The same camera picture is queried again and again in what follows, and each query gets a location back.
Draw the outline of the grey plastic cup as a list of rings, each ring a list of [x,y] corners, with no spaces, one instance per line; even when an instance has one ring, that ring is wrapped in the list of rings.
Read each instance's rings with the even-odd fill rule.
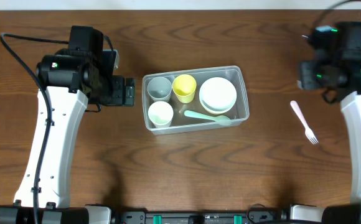
[[[172,93],[172,83],[165,77],[153,78],[148,83],[148,94],[153,101],[169,102]]]

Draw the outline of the white plastic cup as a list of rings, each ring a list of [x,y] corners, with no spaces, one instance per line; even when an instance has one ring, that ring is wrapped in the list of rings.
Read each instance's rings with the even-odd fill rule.
[[[148,109],[148,118],[156,128],[168,128],[173,117],[174,110],[165,101],[154,102]]]

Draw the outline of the yellow plastic cup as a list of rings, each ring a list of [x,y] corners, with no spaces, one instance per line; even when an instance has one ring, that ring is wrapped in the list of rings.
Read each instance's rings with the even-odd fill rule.
[[[195,78],[188,74],[179,75],[172,82],[172,90],[181,103],[190,103],[195,96],[197,82]]]

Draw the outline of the clear plastic container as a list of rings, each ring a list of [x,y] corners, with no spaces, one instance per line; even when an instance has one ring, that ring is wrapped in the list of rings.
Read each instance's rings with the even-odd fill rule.
[[[171,98],[169,104],[174,110],[174,117],[172,123],[168,128],[156,128],[153,123],[148,118],[148,109],[156,101],[153,101],[148,94],[148,83],[156,77],[165,77],[171,81],[175,80],[179,75],[188,74],[195,78],[197,82],[197,88],[195,91],[194,99],[190,103],[181,103],[176,94],[171,93]],[[224,114],[211,114],[206,111],[203,106],[200,104],[199,100],[199,91],[202,84],[214,77],[225,78],[230,81],[236,88],[237,91],[237,100],[233,108],[224,113]],[[176,72],[164,72],[156,73],[151,75],[146,75],[143,77],[142,82],[142,102],[143,102],[143,113],[146,127],[153,134],[172,134],[172,133],[182,133],[189,131],[200,131],[205,129],[215,129],[215,128],[225,128],[230,126],[238,126],[243,121],[247,120],[250,111],[248,107],[248,98],[246,94],[246,86],[243,80],[243,75],[238,66],[224,66],[224,67],[212,67],[212,68],[199,68],[193,70],[181,70]],[[184,116],[185,110],[191,110],[198,113],[206,114],[209,116],[220,116],[224,115],[231,119],[232,123],[229,126],[222,126],[215,121],[206,120],[206,119],[197,119],[189,118]]]

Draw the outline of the pink plastic fork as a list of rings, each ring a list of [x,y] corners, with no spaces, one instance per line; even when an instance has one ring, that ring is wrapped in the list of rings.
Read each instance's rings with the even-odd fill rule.
[[[305,117],[296,101],[291,101],[290,106],[292,107],[293,111],[295,112],[296,116],[299,118],[301,124],[304,126],[305,129],[305,136],[312,144],[318,144],[319,141],[317,140],[316,136],[314,135],[312,129],[307,124]]]

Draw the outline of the yellow plastic bowl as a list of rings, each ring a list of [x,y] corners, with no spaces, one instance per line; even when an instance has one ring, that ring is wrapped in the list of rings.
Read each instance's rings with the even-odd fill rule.
[[[203,106],[203,108],[208,111],[211,114],[224,114],[228,111],[230,111],[233,108],[233,105],[222,108],[222,109],[217,109],[217,108],[213,108],[211,106],[209,106],[208,104],[206,104],[204,101],[201,101],[200,104]]]

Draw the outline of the white bowl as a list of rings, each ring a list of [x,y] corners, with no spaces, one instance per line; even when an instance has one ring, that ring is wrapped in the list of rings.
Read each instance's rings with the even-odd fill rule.
[[[235,104],[237,91],[227,79],[214,77],[206,80],[200,87],[199,100],[213,108],[222,109]]]

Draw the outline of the pale green plastic spoon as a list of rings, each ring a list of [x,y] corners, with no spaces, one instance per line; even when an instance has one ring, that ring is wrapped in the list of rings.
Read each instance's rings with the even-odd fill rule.
[[[215,121],[216,123],[219,123],[222,126],[229,126],[232,123],[231,119],[224,115],[209,116],[209,115],[198,113],[198,112],[191,111],[191,110],[185,110],[184,116],[189,117],[189,118],[206,119],[206,120]]]

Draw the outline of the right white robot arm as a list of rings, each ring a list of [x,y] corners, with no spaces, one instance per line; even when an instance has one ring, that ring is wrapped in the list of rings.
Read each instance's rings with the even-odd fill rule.
[[[349,135],[352,187],[348,205],[327,208],[293,205],[290,223],[361,223],[361,62],[341,63],[306,60],[300,65],[299,84],[303,90],[325,88],[334,91]]]

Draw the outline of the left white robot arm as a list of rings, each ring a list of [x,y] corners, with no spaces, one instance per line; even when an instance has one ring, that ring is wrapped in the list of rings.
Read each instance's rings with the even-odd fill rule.
[[[37,66],[49,78],[38,93],[37,126],[25,176],[13,205],[0,205],[0,223],[115,223],[115,212],[104,205],[70,207],[70,173],[75,142],[89,103],[98,106],[133,106],[134,80],[114,76],[117,51],[103,51],[100,73],[107,75],[109,95],[93,100],[72,91],[68,80],[76,73],[85,81],[89,65],[79,58],[48,55]]]

